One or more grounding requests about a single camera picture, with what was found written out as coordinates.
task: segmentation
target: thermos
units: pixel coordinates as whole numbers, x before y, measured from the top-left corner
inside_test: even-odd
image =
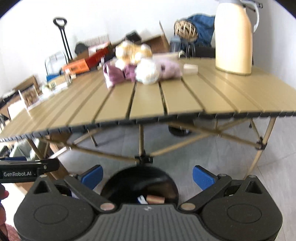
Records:
[[[257,23],[252,27],[244,5],[252,5]],[[215,17],[216,68],[228,73],[252,72],[253,33],[259,24],[254,1],[220,0]]]

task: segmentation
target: blue cloth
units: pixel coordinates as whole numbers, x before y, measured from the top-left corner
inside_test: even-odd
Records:
[[[215,16],[196,14],[186,20],[191,22],[197,29],[198,38],[194,44],[210,47],[214,33]]]

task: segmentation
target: table frame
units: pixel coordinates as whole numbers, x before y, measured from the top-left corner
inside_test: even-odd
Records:
[[[238,119],[238,120],[234,119],[234,120],[231,120],[231,121],[229,121],[225,124],[222,124],[222,125],[218,124],[218,120],[215,120],[215,121],[216,122],[215,122],[215,126],[213,129],[209,129],[209,128],[202,127],[202,126],[195,125],[195,124],[193,125],[193,124],[183,123],[180,121],[166,122],[168,124],[168,126],[182,128],[182,129],[189,129],[190,131],[197,133],[197,135],[194,137],[188,138],[184,141],[181,141],[177,144],[171,145],[169,147],[154,151],[154,152],[150,153],[149,155],[146,155],[145,148],[144,148],[144,126],[142,124],[139,124],[139,156],[136,156],[136,157],[127,157],[127,156],[115,155],[115,154],[110,154],[110,153],[104,153],[104,152],[91,150],[91,149],[87,149],[87,148],[82,148],[82,147],[78,146],[78,144],[80,142],[86,140],[87,138],[91,138],[93,140],[94,145],[96,146],[97,144],[94,139],[94,134],[102,131],[103,128],[87,130],[88,132],[85,135],[81,136],[80,138],[78,138],[77,140],[75,140],[74,142],[72,142],[70,144],[65,141],[53,140],[50,137],[40,137],[39,139],[43,142],[46,142],[46,143],[51,143],[51,144],[63,146],[63,148],[60,151],[58,151],[57,153],[55,153],[53,156],[51,156],[51,158],[56,158],[67,150],[77,150],[77,151],[80,151],[83,153],[92,154],[92,155],[96,155],[99,157],[139,164],[139,163],[147,163],[147,162],[149,162],[149,160],[153,160],[153,158],[156,156],[160,156],[160,155],[166,154],[168,152],[177,150],[179,148],[182,148],[184,146],[187,146],[189,144],[192,144],[196,141],[207,138],[209,136],[217,135],[217,137],[224,138],[227,140],[232,140],[232,141],[235,141],[240,144],[249,145],[249,146],[255,147],[258,150],[257,154],[255,155],[252,165],[249,167],[249,169],[245,175],[245,178],[246,178],[248,175],[250,175],[252,173],[254,167],[258,163],[263,151],[265,150],[265,148],[267,146],[267,142],[268,142],[268,139],[271,135],[272,129],[274,127],[276,117],[270,118],[270,121],[269,121],[269,124],[266,129],[264,137],[260,136],[258,129],[257,129],[252,118],[251,119],[245,118],[245,119]],[[228,130],[234,126],[237,126],[243,122],[246,122],[246,121],[250,122],[250,126],[252,127],[252,130],[257,135],[257,138],[258,138],[257,142],[252,142],[249,140],[241,139],[237,136],[225,133],[226,130]],[[38,153],[39,151],[37,150],[36,146],[34,145],[34,142],[31,140],[28,140],[28,142],[29,142],[30,146],[32,147],[32,149],[35,150],[37,156],[39,158],[42,158],[42,154]],[[65,169],[65,167],[61,164],[61,167],[58,171],[53,172],[52,174],[49,174],[49,175],[52,175],[55,179],[59,179],[59,178],[63,178],[65,175],[68,175],[68,172]]]

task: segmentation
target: thermos handle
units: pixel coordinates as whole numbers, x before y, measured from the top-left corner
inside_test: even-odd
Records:
[[[260,20],[260,17],[259,17],[259,9],[258,9],[258,6],[255,2],[253,1],[250,1],[250,0],[240,0],[242,4],[246,4],[246,5],[252,5],[256,11],[256,15],[257,15],[257,22],[256,24],[254,25],[254,32],[256,32],[257,28],[258,28],[258,25],[259,25],[259,20]]]

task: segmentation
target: metal screw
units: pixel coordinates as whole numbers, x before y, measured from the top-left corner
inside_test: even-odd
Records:
[[[103,211],[111,211],[114,208],[115,208],[115,205],[113,203],[110,203],[110,202],[103,203],[100,206],[100,209],[102,209]]]
[[[181,208],[185,211],[192,211],[195,209],[195,205],[193,203],[186,202],[181,205]]]

